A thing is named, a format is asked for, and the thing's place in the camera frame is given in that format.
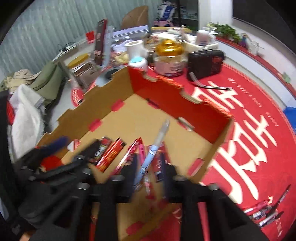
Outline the small doll figurine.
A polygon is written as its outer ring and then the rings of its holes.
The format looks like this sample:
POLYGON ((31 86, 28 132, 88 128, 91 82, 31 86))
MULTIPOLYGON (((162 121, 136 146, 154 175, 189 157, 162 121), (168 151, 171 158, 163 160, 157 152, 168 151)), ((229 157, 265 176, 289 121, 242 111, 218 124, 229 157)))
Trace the small doll figurine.
POLYGON ((249 48, 250 39, 246 33, 241 33, 239 45, 245 49, 249 48))

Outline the brown chair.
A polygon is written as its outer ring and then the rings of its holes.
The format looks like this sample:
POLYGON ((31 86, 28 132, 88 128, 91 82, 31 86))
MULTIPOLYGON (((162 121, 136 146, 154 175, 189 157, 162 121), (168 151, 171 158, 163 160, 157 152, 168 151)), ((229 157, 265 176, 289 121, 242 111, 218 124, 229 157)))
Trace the brown chair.
POLYGON ((128 29, 148 25, 149 23, 149 7, 139 6, 128 12, 122 19, 120 29, 128 29))

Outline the gold lid glass jar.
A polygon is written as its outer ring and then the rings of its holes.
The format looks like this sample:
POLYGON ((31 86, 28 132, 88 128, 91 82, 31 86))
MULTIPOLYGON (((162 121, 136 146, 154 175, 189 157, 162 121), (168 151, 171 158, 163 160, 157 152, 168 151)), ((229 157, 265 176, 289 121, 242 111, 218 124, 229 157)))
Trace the gold lid glass jar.
POLYGON ((156 73, 165 77, 177 77, 183 74, 187 58, 184 47, 173 40, 163 39, 153 54, 156 73))

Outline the white blue patterned pen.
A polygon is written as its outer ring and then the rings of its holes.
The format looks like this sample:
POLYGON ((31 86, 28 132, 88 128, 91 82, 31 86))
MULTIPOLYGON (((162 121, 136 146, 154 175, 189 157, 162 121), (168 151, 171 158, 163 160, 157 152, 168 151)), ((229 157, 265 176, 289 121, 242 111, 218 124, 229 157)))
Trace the white blue patterned pen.
POLYGON ((145 173, 147 172, 149 165, 151 164, 152 160, 154 159, 157 150, 159 149, 168 129, 169 129, 169 125, 170 125, 170 121, 168 119, 166 119, 161 127, 161 129, 159 130, 159 133, 154 141, 154 143, 151 145, 151 147, 149 148, 148 154, 146 156, 146 158, 144 159, 143 164, 140 166, 140 170, 138 171, 138 173, 135 176, 135 180, 134 180, 134 190, 138 189, 138 186, 143 178, 143 176, 145 175, 145 173))

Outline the white toilet paper roll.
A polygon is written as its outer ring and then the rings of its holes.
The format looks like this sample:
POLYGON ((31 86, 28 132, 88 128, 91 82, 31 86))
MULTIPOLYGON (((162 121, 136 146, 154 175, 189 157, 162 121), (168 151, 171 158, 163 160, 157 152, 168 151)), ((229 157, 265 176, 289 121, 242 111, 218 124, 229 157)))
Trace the white toilet paper roll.
POLYGON ((129 60, 131 60, 134 57, 148 57, 148 50, 145 48, 143 40, 128 42, 125 44, 125 47, 129 56, 129 60))

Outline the round red wedding rug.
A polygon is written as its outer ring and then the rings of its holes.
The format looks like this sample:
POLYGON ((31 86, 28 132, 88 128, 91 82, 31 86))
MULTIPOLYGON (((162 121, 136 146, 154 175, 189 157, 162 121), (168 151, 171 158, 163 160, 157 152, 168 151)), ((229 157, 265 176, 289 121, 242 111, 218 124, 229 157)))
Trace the round red wedding rug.
POLYGON ((171 164, 193 182, 218 186, 240 208, 272 197, 287 197, 280 218, 263 228, 269 240, 281 240, 295 220, 295 134, 271 97, 255 82, 223 64, 219 74, 202 79, 209 90, 194 87, 185 74, 163 77, 127 66, 112 80, 84 94, 83 102, 58 119, 42 138, 80 140, 141 138, 154 143, 164 121, 171 164))

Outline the white mug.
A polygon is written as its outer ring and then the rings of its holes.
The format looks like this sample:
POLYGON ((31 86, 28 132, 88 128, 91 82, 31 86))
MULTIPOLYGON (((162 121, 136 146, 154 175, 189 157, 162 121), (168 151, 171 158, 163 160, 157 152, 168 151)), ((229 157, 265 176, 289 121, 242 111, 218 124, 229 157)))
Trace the white mug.
POLYGON ((196 32, 196 44, 199 46, 206 46, 213 44, 216 37, 211 34, 208 30, 198 30, 196 32))

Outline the red cardboard fruit box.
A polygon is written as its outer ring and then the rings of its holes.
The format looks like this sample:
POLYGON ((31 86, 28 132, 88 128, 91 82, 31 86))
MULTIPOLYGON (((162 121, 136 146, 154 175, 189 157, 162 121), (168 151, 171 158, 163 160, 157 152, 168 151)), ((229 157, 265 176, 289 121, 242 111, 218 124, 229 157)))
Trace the red cardboard fruit box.
POLYGON ((164 184, 158 184, 158 195, 164 194, 169 204, 149 215, 148 222, 126 240, 141 240, 155 230, 178 204, 182 206, 181 240, 203 240, 198 203, 191 189, 199 181, 217 149, 232 126, 232 117, 217 105, 195 100, 184 87, 172 80, 155 79, 142 71, 125 67, 114 73, 103 87, 85 93, 83 101, 65 111, 58 126, 46 133, 40 145, 57 138, 88 141, 107 136, 121 138, 126 146, 111 152, 112 162, 95 168, 98 181, 105 181, 115 171, 126 168, 126 159, 146 145, 165 144, 171 163, 163 166, 164 184))

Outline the thin black marker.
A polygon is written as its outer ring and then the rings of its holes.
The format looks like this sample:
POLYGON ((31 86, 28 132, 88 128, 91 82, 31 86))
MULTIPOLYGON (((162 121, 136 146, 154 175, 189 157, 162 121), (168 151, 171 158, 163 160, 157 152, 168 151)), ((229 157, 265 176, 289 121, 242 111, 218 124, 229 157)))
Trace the thin black marker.
POLYGON ((288 192, 290 190, 290 187, 291 187, 291 185, 289 184, 287 186, 287 188, 285 189, 285 191, 283 192, 283 194, 278 199, 278 201, 274 204, 274 206, 270 210, 269 214, 273 214, 275 212, 275 210, 278 208, 278 206, 281 204, 281 202, 285 199, 286 195, 288 194, 288 192))

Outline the blue plastic bag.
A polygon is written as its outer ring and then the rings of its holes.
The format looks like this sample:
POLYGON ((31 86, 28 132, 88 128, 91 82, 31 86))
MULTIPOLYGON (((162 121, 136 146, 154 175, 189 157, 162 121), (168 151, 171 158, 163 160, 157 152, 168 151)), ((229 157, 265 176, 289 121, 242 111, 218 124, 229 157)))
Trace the blue plastic bag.
POLYGON ((287 117, 294 133, 296 133, 296 108, 291 107, 291 106, 287 106, 284 109, 283 113, 287 117))

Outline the yellow lid plastic jar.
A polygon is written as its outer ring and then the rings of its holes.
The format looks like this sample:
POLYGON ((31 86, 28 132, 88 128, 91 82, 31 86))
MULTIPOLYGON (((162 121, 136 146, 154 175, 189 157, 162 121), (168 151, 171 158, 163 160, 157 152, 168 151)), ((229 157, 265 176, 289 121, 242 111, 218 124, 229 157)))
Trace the yellow lid plastic jar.
POLYGON ((74 80, 84 91, 90 89, 90 86, 101 72, 100 68, 95 64, 88 53, 77 56, 67 65, 67 67, 74 80))

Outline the large black tv screen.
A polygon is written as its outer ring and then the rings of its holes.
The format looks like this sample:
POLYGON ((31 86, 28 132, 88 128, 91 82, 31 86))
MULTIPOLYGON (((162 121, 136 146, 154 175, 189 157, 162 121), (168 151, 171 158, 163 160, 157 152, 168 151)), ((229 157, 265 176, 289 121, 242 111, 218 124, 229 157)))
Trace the large black tv screen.
POLYGON ((275 37, 295 53, 295 1, 236 0, 233 18, 275 37))

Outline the pink plastic stool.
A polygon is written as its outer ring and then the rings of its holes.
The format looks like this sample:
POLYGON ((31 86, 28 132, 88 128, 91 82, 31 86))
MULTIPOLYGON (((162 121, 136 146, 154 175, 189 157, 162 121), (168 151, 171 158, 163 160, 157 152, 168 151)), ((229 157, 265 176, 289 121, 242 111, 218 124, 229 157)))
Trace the pink plastic stool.
POLYGON ((154 27, 174 27, 174 25, 171 21, 155 20, 154 27))

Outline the grey grip pen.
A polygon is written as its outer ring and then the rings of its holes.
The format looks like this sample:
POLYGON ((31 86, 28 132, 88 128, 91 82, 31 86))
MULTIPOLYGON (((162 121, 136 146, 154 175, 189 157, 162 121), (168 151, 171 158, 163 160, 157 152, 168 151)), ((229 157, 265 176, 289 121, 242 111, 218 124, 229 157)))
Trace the grey grip pen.
POLYGON ((265 207, 263 207, 262 209, 254 212, 253 214, 250 214, 248 217, 251 219, 251 220, 259 220, 263 217, 266 216, 266 214, 272 209, 272 206, 271 205, 267 205, 265 207))

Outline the red pen pink grip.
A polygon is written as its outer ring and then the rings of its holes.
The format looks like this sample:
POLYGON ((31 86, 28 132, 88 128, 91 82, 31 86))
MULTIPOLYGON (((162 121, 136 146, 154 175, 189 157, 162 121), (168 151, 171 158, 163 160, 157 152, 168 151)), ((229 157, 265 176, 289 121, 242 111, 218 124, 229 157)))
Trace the red pen pink grip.
POLYGON ((119 164, 116 166, 116 168, 111 172, 109 176, 118 175, 122 168, 125 166, 126 162, 132 160, 132 155, 136 152, 138 149, 138 146, 140 144, 140 139, 137 138, 127 149, 126 154, 123 156, 119 164))

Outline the red cylindrical tube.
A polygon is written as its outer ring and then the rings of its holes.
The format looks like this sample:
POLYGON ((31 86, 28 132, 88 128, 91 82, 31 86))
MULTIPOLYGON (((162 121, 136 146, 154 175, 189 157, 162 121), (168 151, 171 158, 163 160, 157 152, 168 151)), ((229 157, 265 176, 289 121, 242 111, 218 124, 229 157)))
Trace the red cylindrical tube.
POLYGON ((122 138, 118 138, 111 146, 107 149, 106 153, 103 154, 99 163, 96 165, 97 170, 100 172, 105 172, 106 169, 110 166, 110 164, 114 161, 114 159, 118 156, 118 154, 125 147, 126 143, 122 138))

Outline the smartphone on stand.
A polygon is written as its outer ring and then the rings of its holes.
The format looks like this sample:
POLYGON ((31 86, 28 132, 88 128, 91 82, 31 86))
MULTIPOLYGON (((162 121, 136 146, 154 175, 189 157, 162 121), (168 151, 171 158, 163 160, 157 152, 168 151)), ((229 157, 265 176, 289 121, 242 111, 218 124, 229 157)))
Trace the smartphone on stand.
POLYGON ((100 20, 97 24, 95 35, 94 61, 96 65, 102 65, 106 28, 107 19, 100 20))

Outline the green sofa cushion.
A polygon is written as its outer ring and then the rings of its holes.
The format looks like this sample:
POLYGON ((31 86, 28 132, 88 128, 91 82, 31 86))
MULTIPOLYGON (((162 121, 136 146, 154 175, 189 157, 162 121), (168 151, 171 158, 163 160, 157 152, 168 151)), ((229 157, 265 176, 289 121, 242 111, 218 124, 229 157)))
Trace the green sofa cushion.
POLYGON ((44 105, 47 106, 57 98, 64 78, 64 71, 59 65, 49 61, 29 87, 45 99, 44 105))

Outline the white blanket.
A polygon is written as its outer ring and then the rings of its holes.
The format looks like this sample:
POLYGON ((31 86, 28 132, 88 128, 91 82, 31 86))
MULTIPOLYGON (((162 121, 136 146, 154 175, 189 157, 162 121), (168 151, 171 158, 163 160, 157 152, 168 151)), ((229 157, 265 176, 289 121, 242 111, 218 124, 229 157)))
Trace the white blanket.
POLYGON ((11 127, 13 161, 36 147, 45 129, 44 97, 27 85, 20 85, 10 99, 15 111, 11 127))

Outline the clear white label pen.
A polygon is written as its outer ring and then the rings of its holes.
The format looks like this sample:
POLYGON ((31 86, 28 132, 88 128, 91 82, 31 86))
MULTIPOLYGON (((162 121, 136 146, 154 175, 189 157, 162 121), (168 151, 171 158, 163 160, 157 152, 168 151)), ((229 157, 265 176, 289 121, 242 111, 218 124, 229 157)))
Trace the clear white label pen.
POLYGON ((261 226, 265 221, 267 221, 268 219, 270 219, 271 217, 273 217, 274 215, 277 215, 277 214, 278 214, 278 212, 274 212, 274 213, 271 214, 269 217, 267 217, 267 218, 265 218, 264 220, 260 221, 260 222, 257 224, 257 226, 258 226, 259 228, 261 228, 260 226, 261 226))

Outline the clear red gel pen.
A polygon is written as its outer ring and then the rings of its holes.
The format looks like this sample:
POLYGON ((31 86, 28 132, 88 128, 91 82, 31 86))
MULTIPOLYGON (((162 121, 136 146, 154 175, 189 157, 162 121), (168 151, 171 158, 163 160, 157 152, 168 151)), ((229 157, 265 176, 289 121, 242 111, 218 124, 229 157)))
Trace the clear red gel pen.
POLYGON ((264 200, 264 201, 261 201, 247 209, 244 209, 243 212, 244 213, 251 213, 251 212, 254 212, 254 211, 257 211, 257 210, 260 210, 261 208, 267 206, 269 204, 269 200, 264 200))

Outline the white side table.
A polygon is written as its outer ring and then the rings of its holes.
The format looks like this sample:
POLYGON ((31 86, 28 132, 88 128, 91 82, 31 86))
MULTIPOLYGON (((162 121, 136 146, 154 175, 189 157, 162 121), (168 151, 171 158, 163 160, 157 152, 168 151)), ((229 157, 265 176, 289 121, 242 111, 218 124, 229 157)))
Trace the white side table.
POLYGON ((66 51, 60 52, 53 60, 53 64, 63 64, 67 66, 74 58, 82 54, 91 54, 95 48, 95 42, 85 38, 72 44, 66 51))

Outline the green potted plant left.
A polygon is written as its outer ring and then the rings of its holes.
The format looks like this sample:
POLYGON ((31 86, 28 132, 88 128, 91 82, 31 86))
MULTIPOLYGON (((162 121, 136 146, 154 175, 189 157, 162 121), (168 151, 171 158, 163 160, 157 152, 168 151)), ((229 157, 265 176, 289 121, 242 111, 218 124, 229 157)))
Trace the green potted plant left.
POLYGON ((239 43, 241 41, 241 36, 230 25, 208 23, 206 27, 211 30, 210 33, 217 35, 223 39, 231 40, 235 43, 239 43))

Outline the black marker pen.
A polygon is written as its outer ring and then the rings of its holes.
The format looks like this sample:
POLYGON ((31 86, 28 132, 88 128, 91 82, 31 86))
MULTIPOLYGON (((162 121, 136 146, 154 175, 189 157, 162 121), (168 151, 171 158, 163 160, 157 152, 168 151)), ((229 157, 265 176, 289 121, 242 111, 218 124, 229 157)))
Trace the black marker pen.
POLYGON ((276 221, 277 219, 279 219, 283 214, 284 214, 284 211, 281 211, 277 215, 274 215, 273 217, 271 217, 270 219, 268 219, 267 221, 265 221, 260 227, 263 228, 263 227, 265 227, 265 226, 273 223, 274 221, 276 221))

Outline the patterned rectangular card pack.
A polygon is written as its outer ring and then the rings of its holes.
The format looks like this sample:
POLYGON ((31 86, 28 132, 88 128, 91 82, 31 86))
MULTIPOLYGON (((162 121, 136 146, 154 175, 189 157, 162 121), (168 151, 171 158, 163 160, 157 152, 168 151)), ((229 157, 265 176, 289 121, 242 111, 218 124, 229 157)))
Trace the patterned rectangular card pack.
POLYGON ((103 137, 99 141, 99 145, 95 145, 95 148, 91 152, 91 155, 89 157, 89 162, 94 165, 97 165, 101 160, 103 154, 107 151, 107 149, 111 144, 112 144, 112 139, 110 139, 109 137, 103 137))

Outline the black radio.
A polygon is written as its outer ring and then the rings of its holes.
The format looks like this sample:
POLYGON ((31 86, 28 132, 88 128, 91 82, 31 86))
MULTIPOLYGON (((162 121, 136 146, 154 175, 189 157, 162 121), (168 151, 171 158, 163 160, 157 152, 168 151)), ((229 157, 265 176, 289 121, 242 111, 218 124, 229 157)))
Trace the black radio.
POLYGON ((197 80, 220 73, 224 59, 224 52, 221 50, 204 50, 189 53, 187 64, 188 80, 192 82, 190 73, 194 73, 197 80))

